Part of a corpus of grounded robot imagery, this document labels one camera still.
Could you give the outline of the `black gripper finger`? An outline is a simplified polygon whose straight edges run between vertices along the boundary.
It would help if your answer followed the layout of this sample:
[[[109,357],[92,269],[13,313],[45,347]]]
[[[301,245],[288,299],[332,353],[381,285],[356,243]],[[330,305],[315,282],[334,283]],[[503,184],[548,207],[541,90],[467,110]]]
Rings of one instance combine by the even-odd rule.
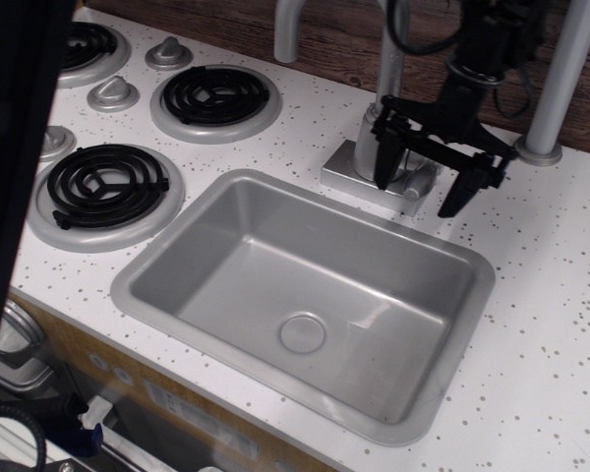
[[[461,170],[454,180],[438,212],[440,218],[457,216],[483,188],[490,185],[491,172],[478,167]]]
[[[374,182],[379,190],[386,190],[396,179],[400,163],[404,158],[406,146],[403,137],[394,132],[383,131],[377,135],[379,142],[374,169]]]

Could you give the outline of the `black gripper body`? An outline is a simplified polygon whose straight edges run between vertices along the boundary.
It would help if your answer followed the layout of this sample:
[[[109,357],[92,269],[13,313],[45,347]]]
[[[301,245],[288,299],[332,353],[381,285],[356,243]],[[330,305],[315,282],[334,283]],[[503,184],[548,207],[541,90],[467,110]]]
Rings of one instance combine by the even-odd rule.
[[[458,173],[470,167],[491,172],[489,187],[502,184],[505,170],[516,158],[512,146],[487,131],[478,114],[489,92],[496,93],[505,70],[480,72],[450,68],[438,98],[419,102],[386,95],[373,134],[394,132],[403,137],[406,150],[451,168]]]

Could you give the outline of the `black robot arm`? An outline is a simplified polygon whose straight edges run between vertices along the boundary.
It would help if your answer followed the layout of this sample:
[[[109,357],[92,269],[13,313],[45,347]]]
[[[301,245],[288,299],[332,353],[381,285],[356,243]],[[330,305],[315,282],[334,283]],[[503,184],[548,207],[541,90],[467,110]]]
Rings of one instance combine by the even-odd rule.
[[[436,101],[383,97],[373,126],[379,143],[374,182],[380,190],[388,187],[406,151],[457,171],[439,210],[441,218],[456,216],[480,190],[501,185],[518,153],[488,132],[478,114],[486,97],[500,98],[508,70],[517,72],[528,96],[533,94],[525,65],[543,41],[548,8],[546,1],[464,1],[455,33],[414,47],[398,34],[399,2],[386,3],[387,31],[401,52],[424,56],[454,50],[446,58],[448,75]]]

